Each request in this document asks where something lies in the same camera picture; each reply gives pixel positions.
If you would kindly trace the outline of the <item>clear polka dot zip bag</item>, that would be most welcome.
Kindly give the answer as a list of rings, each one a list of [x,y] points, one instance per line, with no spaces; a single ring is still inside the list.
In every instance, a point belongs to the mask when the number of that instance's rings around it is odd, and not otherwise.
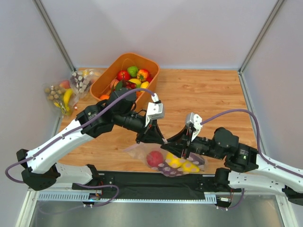
[[[200,155],[191,153],[187,159],[178,158],[161,149],[159,144],[134,144],[126,148],[124,152],[166,177],[198,174],[207,166],[207,161]]]

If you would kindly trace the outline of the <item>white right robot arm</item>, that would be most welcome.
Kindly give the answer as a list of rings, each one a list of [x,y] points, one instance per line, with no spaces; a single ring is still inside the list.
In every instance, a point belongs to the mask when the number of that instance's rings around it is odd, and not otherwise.
[[[188,127],[171,137],[162,149],[179,158],[197,154],[224,160],[215,172],[215,184],[255,189],[285,195],[289,202],[303,204],[303,171],[276,161],[257,149],[239,143],[239,138],[221,127],[212,139],[196,136]]]

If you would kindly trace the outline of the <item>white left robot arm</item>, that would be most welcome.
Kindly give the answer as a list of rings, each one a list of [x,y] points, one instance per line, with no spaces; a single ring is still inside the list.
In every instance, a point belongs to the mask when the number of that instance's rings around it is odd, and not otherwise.
[[[73,189],[94,188],[102,180],[94,165],[67,166],[59,159],[78,146],[98,136],[111,132],[115,125],[136,132],[136,142],[164,144],[157,120],[164,117],[164,105],[155,93],[148,103],[145,115],[135,109],[136,92],[121,88],[112,93],[108,100],[87,106],[60,133],[33,150],[17,152],[23,182],[36,191],[54,184],[71,184]]]

